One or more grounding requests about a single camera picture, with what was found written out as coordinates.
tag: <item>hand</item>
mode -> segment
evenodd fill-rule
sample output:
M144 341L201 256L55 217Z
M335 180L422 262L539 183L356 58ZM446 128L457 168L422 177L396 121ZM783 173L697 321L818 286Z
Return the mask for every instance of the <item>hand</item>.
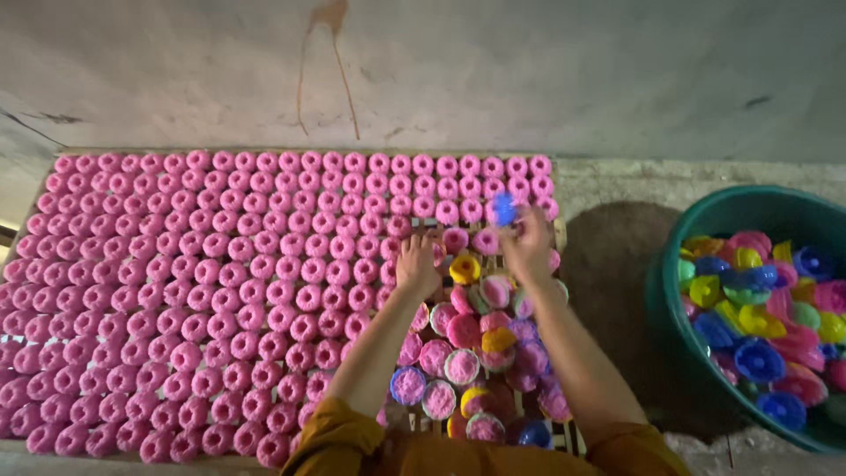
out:
M441 275L435 270L433 243L430 236L413 235L403 241L397 257L397 290L410 292L421 302L441 283Z
M523 235L515 236L511 229L499 230L499 244L503 247L508 270L522 285L549 280L551 236L543 211L537 207L523 207L518 220L523 225Z

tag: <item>pink cake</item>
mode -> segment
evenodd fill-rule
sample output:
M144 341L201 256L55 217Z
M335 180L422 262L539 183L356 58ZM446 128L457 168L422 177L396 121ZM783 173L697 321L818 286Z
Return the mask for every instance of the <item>pink cake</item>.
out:
M487 200L493 199L496 195L505 191L505 184L498 178L485 179L481 184L481 193Z
M394 175L388 180L387 186L393 196L411 194L411 178L408 175Z
M549 355L539 340L522 340L517 345L514 366L521 372L540 375L547 371Z
M499 374L514 365L517 351L513 346L500 352L485 352L477 348L476 355L479 356L479 362L485 370Z
M173 442L173 433L166 430L158 430L147 435L141 442L140 456L145 463L167 462L170 460L170 445Z
M415 175L431 175L435 169L435 162L425 154L417 154L411 159L411 170Z
M445 225L454 225L459 221L459 207L451 200L441 200L435 206L435 218Z
M223 367L232 361L232 352L230 351L230 342L225 339L215 339L206 344L206 350L203 357L206 359L206 365L209 367Z
M358 284L349 290L347 300L349 308L353 311L364 311L373 305L376 293L369 285Z
M420 367L432 377L445 378L447 374L443 366L453 350L445 340L429 340L420 349Z
M391 159L391 171L395 175L408 175L411 172L411 159L407 155L397 155Z
M483 255L497 254L499 238L493 230L481 230L473 235L473 247Z
M279 156L279 168L286 172L299 172L302 169L297 152L283 152Z
M299 307L303 311L309 312L317 310L318 308L320 308L321 305L320 286L305 285L299 288L295 301L297 303L297 307Z
M367 159L358 152L351 152L343 158L343 167L347 172L362 173L367 168Z
M326 266L326 282L343 286L349 282L349 263L336 259Z
M387 191L387 176L385 174L370 173L365 178L365 189L370 196L380 196Z
M402 405L415 405L423 398L426 377L414 367L402 367L391 377L391 395Z
M511 297L511 283L502 274L486 276L479 286L481 298L493 309L504 309Z
M334 369L341 365L341 343L334 339L321 340L315 349L315 363L323 369Z
M469 198L461 202L459 205L459 213L463 221L473 224L481 221L484 208L478 200Z
M270 390L253 389L244 396L244 401L241 403L241 412L248 421L261 422L267 418L271 405Z
M525 177L529 173L529 165L524 157L514 156L505 161L505 172L509 177Z
M566 423L572 418L567 399L564 398L561 389L542 391L537 401L543 413L553 422Z
M232 356L239 360L249 361L258 354L259 335L255 331L245 330L238 332L232 338Z
M529 172L533 177L549 175L552 172L552 162L545 155L535 155L529 159Z
M472 386L461 396L461 415L472 418L477 413L490 412L496 406L497 397L484 386Z
M85 441L85 451L96 458L112 455L118 449L118 429L117 423L104 423L94 428Z
M408 333L405 336L402 347L399 349L399 358L397 365L414 365L417 359L420 358L420 350L423 347L423 341L416 333Z
M301 374L287 374L279 380L277 398L286 403L298 403L305 396L306 377Z
M290 304L277 304L267 314L267 325L277 332L287 332L297 313Z
M62 428L58 423L44 423L34 429L26 438L26 450L34 454L53 451Z
M444 380L433 380L423 391L423 412L429 418L441 421L455 410L455 390Z
M367 328L367 325L370 324L370 321L370 317L365 313L351 313L347 317L347 322L343 328L347 339L358 339L359 335L361 335L361 333Z
M152 431L148 421L128 421L120 425L115 440L120 451L138 451L144 438Z
M317 197L317 207L324 212L337 213L341 209L341 196L335 191L323 191Z
M297 177L297 174L287 171L280 172L276 176L276 179L274 179L273 181L273 183L276 185L277 190L287 193L293 193L297 191L299 189L298 182L299 179Z
M422 302L419 307L417 307L417 311L415 312L415 318L411 321L410 330L413 332L420 332L426 328L429 324L429 307L426 305L425 302Z
M235 427L229 424L216 423L209 426L203 433L202 446L207 455L221 456L232 448Z
M454 177L459 172L459 161L452 156L443 156L437 160L435 170L442 177Z
M327 309L317 320L317 328L323 337L339 337L343 334L343 326L347 321L345 313Z
M511 318L503 311L493 311L490 314L482 316L479 321L482 333L491 329L496 329L497 327L508 327L510 324Z
M479 321L471 314L458 314L447 326L449 342L459 349L472 349L481 344Z
M467 422L467 438L470 440L505 441L505 427L499 418L490 413L477 413Z
M315 347L307 342L297 342L285 353L285 363L292 372L305 372L315 364Z
M150 420L154 429L173 431L179 427L179 408L182 405L178 401L162 401L153 410Z
M386 261L389 259L395 259L399 256L400 244L400 240L395 236L385 238L379 246L379 255Z
M538 378L536 375L522 372L514 366L505 371L505 381L508 386L516 391L529 393L537 388Z
M463 228L450 228L443 232L443 244L447 247L447 253L457 255L467 247L470 238Z
M4 408L4 410L11 412L11 409ZM99 419L96 415L96 409L94 411L94 415L96 419ZM26 407L15 410L14 414L12 414L8 421L11 433L15 436L22 437L28 436L34 429L38 428L42 424L44 424L44 420L41 419L41 411L38 405L27 405Z
M299 424L300 428L304 428L305 424L311 419L311 415L314 414L318 403L319 401L308 401L302 408L300 408L299 414L297 415L297 424Z
M281 280L293 281L299 277L302 262L294 256L283 256L276 261L276 275Z
M448 334L449 322L459 313L455 306L448 302L439 302L432 308L429 315L429 323L435 333L446 336Z
M350 173L343 177L343 192L347 195L360 196L365 191L365 178L362 174Z
M449 354L443 367L450 382L467 385L479 374L479 358L471 350L458 349Z
M170 458L175 462L190 462L200 453L202 431L186 429L173 437L170 445Z
M547 221L553 221L558 216L558 202L551 196L541 196L535 200L535 206L543 210Z
M376 293L376 310L381 311L387 300L391 297L393 290L396 289L393 285L383 285Z
M517 337L517 340L535 340L538 337L537 326L528 319L515 319L508 329Z
M293 403L277 403L267 414L266 421L273 433L290 433L297 428L297 407Z
M268 433L259 441L255 455L265 468L281 468L288 460L290 444L290 436Z
M305 394L310 401L323 400L323 394L332 381L332 373L325 370L320 370L309 375L308 381L305 384Z
M449 301L452 303L456 314L475 313L475 309L470 305L470 299L467 296L467 288L463 286L454 286L452 292L449 294Z
M235 423L241 416L243 397L240 393L224 391L211 405L211 417L218 423Z
M364 207L364 199L361 195L344 195L341 198L341 211L344 214L358 216Z
M442 177L437 182L437 195L442 200L455 200L459 197L459 183L452 177Z

